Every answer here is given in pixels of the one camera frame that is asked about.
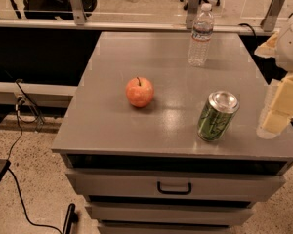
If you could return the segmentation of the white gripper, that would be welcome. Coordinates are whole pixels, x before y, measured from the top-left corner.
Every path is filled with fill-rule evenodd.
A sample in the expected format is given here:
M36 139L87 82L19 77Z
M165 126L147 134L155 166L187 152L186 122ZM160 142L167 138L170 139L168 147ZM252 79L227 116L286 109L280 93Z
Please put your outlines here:
M266 42L258 46L254 54L261 58L274 58L276 65L293 72L293 13L287 23ZM293 73L280 81L272 79L268 86L264 108L260 115L260 134L279 135L293 118Z

